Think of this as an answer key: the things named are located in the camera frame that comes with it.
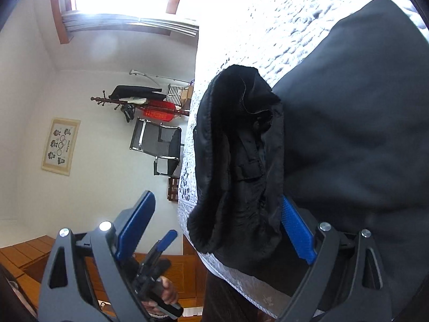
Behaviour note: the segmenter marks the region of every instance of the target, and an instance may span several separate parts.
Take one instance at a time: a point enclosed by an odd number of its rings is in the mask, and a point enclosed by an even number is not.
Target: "curtain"
[[[147,27],[158,27],[176,31],[189,36],[196,36],[199,29],[196,21],[180,18],[174,14],[168,13],[159,16],[140,18],[110,13],[88,14],[78,10],[72,10],[64,11],[61,15],[68,32],[83,31],[94,27],[134,23]]]

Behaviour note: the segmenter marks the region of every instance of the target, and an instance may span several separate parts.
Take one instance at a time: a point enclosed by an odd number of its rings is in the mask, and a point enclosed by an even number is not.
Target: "black pillow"
[[[285,194],[339,230],[371,230],[397,315],[429,271],[428,42],[391,0],[373,0],[273,92]]]

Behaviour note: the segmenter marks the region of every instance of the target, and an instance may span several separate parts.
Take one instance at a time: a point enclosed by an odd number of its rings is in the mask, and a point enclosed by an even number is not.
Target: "blue gripper pad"
[[[133,208],[123,210],[114,221],[117,236],[116,260],[130,258],[155,212],[155,195],[146,191]]]
[[[283,196],[282,224],[298,256],[305,259],[308,265],[313,264],[317,257],[313,234],[285,196]]]
[[[170,230],[157,244],[157,251],[163,252],[177,237],[176,230]]]

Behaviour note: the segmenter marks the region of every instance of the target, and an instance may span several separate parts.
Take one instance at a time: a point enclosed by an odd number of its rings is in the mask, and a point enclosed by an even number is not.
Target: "screw head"
[[[326,223],[325,221],[323,223],[319,224],[319,229],[321,229],[322,231],[329,231],[332,229],[332,226],[330,223]]]
[[[110,221],[103,221],[99,225],[99,228],[101,231],[108,231],[108,230],[110,230],[111,227],[112,227],[112,223]]]
[[[369,238],[369,237],[371,237],[371,231],[369,231],[368,229],[363,229],[360,233],[362,234],[362,236],[363,236],[364,238]]]
[[[61,229],[59,234],[61,237],[66,237],[68,234],[70,234],[70,230],[67,228]]]

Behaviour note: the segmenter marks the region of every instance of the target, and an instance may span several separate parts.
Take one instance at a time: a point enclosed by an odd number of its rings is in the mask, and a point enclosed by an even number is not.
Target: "white wall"
[[[17,220],[0,220],[0,248],[12,246],[44,235],[45,233],[30,229],[18,223]]]
[[[31,149],[24,131],[53,71],[33,0],[20,0],[0,32],[0,220],[17,217],[18,162],[22,148]]]
[[[172,32],[171,36],[131,31],[73,33],[60,45],[50,0],[34,0],[42,37],[58,69],[128,72],[190,81],[194,78],[197,37]]]
[[[153,175],[153,157],[129,149],[134,123],[127,123],[115,105],[102,107],[90,100],[110,94],[117,85],[149,85],[143,77],[117,72],[60,71],[36,103],[25,131],[31,146],[22,156],[18,204],[20,220],[35,231],[55,237],[62,227],[75,233],[114,220],[148,189],[157,199],[138,251],[147,252],[169,229],[180,233],[166,253],[181,254],[182,239],[176,203],[167,200],[168,178]],[[51,120],[81,120],[70,176],[40,168]]]

